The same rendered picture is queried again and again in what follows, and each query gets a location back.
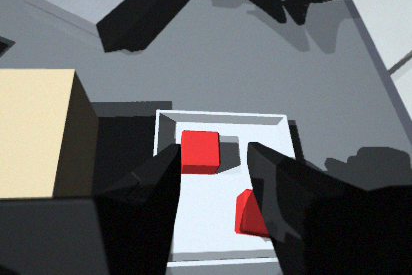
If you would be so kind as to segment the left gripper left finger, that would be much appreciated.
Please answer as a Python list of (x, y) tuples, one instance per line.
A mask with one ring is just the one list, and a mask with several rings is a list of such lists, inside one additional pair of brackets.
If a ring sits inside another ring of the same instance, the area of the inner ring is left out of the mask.
[(0, 275), (166, 275), (181, 167), (170, 144), (94, 196), (0, 198)]

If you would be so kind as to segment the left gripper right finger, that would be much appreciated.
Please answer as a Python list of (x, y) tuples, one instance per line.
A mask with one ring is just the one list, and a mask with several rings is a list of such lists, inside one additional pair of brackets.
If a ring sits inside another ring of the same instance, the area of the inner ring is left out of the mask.
[(412, 185), (367, 191), (259, 142), (247, 166), (283, 275), (394, 275), (412, 239)]

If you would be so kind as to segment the red block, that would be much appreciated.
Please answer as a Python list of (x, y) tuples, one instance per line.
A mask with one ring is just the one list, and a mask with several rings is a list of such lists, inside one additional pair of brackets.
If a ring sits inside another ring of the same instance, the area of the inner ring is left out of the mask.
[(270, 238), (252, 189), (236, 197), (236, 234)]
[(181, 174), (214, 175), (221, 164), (220, 137), (215, 131), (184, 130)]

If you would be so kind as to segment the white open tray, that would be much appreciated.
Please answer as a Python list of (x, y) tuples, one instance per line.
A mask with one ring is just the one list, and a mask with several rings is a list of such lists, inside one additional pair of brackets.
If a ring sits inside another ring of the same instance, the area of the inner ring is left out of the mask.
[(236, 197), (252, 189), (248, 143), (295, 159), (286, 115), (157, 110), (154, 156), (180, 144), (184, 130), (218, 132), (221, 164), (214, 175), (181, 174), (167, 267), (278, 262), (270, 238), (234, 229)]

